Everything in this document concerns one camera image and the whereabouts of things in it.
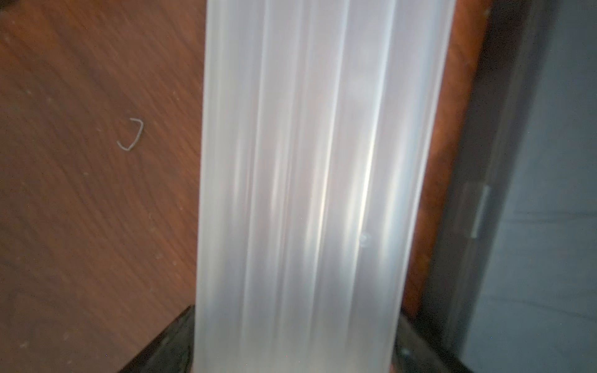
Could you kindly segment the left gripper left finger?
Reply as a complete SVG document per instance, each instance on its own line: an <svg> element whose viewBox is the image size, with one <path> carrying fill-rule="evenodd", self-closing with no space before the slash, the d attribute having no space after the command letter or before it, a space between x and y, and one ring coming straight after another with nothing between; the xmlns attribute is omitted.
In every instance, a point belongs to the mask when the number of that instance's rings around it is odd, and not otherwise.
<svg viewBox="0 0 597 373"><path fill-rule="evenodd" d="M194 357L194 320L195 305L191 305L130 360L120 373L191 372Z"/></svg>

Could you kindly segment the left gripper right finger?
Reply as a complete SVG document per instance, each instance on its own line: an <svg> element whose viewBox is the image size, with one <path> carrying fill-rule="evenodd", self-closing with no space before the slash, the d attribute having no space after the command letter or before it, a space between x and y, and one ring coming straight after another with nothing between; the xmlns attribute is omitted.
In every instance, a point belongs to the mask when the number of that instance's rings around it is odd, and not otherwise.
<svg viewBox="0 0 597 373"><path fill-rule="evenodd" d="M423 322L400 314L393 348L394 372L471 372L444 349Z"/></svg>

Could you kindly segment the ribbed translucent pencil case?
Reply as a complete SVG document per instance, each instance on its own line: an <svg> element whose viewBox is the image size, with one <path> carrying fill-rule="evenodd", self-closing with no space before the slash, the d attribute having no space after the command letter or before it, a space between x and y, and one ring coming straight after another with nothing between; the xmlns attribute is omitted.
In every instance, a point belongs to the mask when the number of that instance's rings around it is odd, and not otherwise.
<svg viewBox="0 0 597 373"><path fill-rule="evenodd" d="M454 10L208 2L194 371L389 371Z"/></svg>

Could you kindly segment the black pencil case front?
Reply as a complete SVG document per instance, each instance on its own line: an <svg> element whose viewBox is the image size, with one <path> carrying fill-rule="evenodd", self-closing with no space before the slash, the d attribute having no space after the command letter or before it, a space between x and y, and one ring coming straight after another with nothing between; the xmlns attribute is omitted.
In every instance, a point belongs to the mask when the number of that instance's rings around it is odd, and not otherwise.
<svg viewBox="0 0 597 373"><path fill-rule="evenodd" d="M596 370L596 4L496 1L421 303L473 372Z"/></svg>

